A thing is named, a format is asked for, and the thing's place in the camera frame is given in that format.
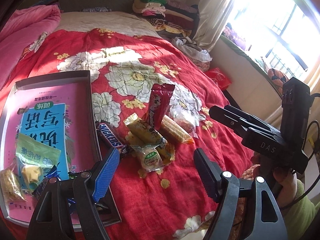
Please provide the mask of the right hand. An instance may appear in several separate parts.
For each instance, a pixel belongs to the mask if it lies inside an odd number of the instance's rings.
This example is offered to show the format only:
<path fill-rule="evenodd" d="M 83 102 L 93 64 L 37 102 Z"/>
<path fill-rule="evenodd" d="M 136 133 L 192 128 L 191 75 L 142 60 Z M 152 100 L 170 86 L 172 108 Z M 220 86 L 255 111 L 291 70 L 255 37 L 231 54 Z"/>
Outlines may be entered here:
<path fill-rule="evenodd" d="M 282 186 L 276 198 L 279 207 L 285 207 L 295 200 L 297 193 L 297 176 L 283 167 L 273 169 L 273 177 Z"/>

